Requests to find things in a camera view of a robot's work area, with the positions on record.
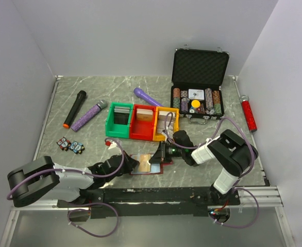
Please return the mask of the gold VIP credit card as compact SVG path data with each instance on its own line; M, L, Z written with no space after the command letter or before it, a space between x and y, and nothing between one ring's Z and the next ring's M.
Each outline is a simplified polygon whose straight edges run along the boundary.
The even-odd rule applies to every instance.
M150 163L149 159L151 158L150 154L140 154L139 155L139 166L138 166L138 172L150 172Z

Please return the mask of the red leather card holder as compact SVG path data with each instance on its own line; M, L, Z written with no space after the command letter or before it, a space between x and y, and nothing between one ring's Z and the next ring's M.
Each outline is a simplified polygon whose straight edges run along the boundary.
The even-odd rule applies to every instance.
M139 164L133 169L130 175L154 175L163 174L163 167L167 165L172 165L173 162L169 163L150 163L148 161L151 158L151 154L133 154L130 157L137 160Z

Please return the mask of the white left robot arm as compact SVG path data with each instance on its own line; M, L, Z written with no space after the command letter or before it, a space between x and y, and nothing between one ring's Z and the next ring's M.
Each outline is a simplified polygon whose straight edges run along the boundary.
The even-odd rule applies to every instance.
M88 200L89 190L131 173L139 163L126 152L86 168L62 166L50 156L43 156L8 173L7 200L12 200L15 207L25 207L40 199L63 200L81 207Z

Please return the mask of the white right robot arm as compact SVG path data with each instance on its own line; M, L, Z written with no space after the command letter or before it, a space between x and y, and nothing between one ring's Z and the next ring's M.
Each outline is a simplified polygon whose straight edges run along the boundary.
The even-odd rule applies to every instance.
M220 175L211 185L211 199L217 205L229 199L234 186L252 167L258 157L257 149L231 130L225 130L214 139L207 139L204 144L193 145L186 131L174 133L173 141L161 141L149 163L169 163L174 157L196 167L210 160L217 160L222 165Z

